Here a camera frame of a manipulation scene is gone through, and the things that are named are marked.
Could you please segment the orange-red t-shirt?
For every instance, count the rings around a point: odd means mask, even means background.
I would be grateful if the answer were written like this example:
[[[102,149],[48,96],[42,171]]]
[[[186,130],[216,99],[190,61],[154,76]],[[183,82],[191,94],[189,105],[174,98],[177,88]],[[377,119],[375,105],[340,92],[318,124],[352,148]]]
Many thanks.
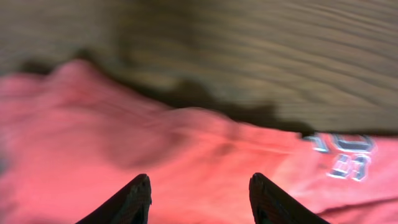
[[[260,172],[331,223],[397,222],[397,139],[297,133],[170,109],[75,60],[1,78],[6,223],[75,223],[135,176],[151,223],[252,223]]]

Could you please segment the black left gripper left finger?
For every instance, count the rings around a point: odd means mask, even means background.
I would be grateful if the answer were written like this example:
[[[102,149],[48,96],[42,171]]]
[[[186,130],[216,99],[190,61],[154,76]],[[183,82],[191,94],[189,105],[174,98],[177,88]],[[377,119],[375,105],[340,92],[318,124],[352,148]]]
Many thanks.
[[[139,174],[76,224],[148,224],[150,178]]]

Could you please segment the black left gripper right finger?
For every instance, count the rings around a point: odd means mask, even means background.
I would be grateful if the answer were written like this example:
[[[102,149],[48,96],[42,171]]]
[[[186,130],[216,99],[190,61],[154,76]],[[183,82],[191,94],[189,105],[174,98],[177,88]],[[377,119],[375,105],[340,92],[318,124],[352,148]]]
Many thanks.
[[[250,178],[249,200],[256,224],[329,224],[259,172]]]

